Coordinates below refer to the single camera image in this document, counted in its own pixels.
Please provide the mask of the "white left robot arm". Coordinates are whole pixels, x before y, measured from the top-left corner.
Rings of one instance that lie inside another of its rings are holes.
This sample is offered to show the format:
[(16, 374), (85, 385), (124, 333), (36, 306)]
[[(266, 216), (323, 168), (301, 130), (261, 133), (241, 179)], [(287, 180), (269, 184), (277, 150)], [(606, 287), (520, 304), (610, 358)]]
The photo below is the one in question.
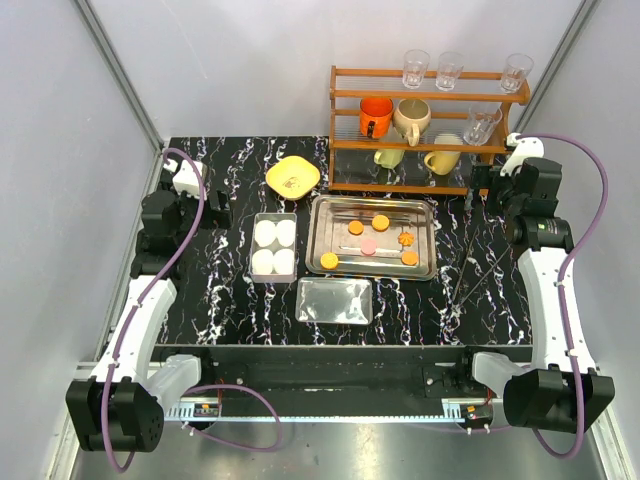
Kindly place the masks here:
[(66, 405), (84, 451), (151, 452), (164, 416), (189, 390), (196, 396), (215, 386), (216, 372), (188, 354), (172, 355), (150, 370), (156, 340), (185, 272), (179, 258), (198, 230), (229, 228), (226, 191), (199, 201), (186, 193), (158, 190), (141, 202), (127, 300), (106, 351), (86, 380), (74, 380)]

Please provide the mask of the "pink sandwich cookie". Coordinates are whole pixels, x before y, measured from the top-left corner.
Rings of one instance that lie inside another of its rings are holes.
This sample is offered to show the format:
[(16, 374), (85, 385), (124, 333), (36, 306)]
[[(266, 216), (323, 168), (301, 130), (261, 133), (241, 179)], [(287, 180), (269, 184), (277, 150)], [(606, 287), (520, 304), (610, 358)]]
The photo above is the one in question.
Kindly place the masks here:
[(361, 252), (363, 255), (371, 256), (376, 253), (377, 243), (374, 238), (364, 238), (361, 242)]

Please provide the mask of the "orange flower cookie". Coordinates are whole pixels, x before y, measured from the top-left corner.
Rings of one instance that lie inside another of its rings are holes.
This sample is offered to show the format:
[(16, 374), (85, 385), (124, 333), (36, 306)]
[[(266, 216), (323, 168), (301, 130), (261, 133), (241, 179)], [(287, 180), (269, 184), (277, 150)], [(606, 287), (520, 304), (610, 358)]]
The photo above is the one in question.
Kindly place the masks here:
[(402, 247), (410, 247), (415, 242), (415, 236), (410, 232), (402, 232), (397, 240)]

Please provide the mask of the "orange sandwich cookie top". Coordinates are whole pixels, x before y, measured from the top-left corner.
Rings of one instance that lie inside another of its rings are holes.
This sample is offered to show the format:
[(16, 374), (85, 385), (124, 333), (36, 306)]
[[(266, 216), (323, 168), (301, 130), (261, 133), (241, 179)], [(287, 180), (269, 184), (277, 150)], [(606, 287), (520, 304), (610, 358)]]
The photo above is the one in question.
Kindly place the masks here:
[(390, 226), (390, 219), (386, 215), (376, 215), (371, 221), (372, 228), (377, 232), (384, 232)]

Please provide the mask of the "metal tongs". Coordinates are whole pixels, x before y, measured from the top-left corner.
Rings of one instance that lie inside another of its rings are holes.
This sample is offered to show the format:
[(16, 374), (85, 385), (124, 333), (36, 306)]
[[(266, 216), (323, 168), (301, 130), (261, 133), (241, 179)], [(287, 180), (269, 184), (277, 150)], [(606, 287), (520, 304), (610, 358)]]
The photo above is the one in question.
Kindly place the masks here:
[(454, 311), (495, 309), (509, 259), (503, 224), (469, 227), (460, 223), (448, 232), (447, 240), (454, 266)]

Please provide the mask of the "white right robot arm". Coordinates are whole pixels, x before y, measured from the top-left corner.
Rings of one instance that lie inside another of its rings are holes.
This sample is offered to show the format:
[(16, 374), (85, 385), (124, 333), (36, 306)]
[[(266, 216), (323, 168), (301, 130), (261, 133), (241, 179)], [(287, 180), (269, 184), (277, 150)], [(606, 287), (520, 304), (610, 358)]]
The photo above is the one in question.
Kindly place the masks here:
[(544, 158), (527, 158), (510, 173), (473, 168), (472, 188), (487, 190), (488, 212), (506, 220), (529, 302), (532, 358), (522, 368), (505, 354), (477, 351), (453, 375), (463, 395), (487, 387), (499, 395), (511, 426), (579, 435), (611, 403), (615, 387), (597, 373), (582, 336), (572, 278), (577, 249), (568, 222), (555, 214), (561, 180), (560, 164)]

